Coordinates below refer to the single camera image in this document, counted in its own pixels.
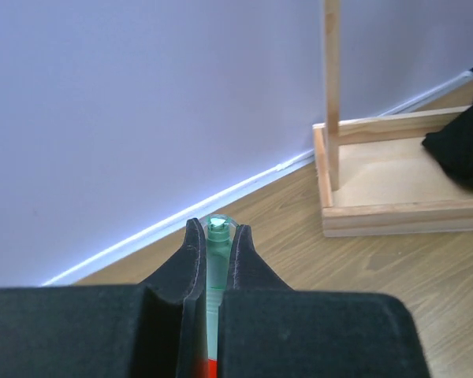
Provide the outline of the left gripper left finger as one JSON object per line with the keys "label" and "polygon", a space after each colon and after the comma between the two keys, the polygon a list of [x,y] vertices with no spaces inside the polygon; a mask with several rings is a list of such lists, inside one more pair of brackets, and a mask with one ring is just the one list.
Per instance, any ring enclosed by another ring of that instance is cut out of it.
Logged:
{"label": "left gripper left finger", "polygon": [[206,238],[140,283],[0,288],[0,377],[191,377],[207,358]]}

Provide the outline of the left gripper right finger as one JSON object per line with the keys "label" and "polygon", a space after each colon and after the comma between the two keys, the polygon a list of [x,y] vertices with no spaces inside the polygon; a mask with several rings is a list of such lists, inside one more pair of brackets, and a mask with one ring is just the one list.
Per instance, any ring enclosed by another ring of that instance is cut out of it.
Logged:
{"label": "left gripper right finger", "polygon": [[414,319],[375,292],[296,291],[236,230],[219,310],[220,377],[427,377]]}

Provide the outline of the green stapler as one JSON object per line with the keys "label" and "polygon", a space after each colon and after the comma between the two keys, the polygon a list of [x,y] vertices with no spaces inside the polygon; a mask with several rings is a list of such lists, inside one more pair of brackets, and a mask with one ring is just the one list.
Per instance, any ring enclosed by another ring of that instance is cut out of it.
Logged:
{"label": "green stapler", "polygon": [[231,217],[212,214],[206,218],[207,249],[207,348],[208,358],[218,359],[218,311],[226,288],[233,237],[238,224]]}

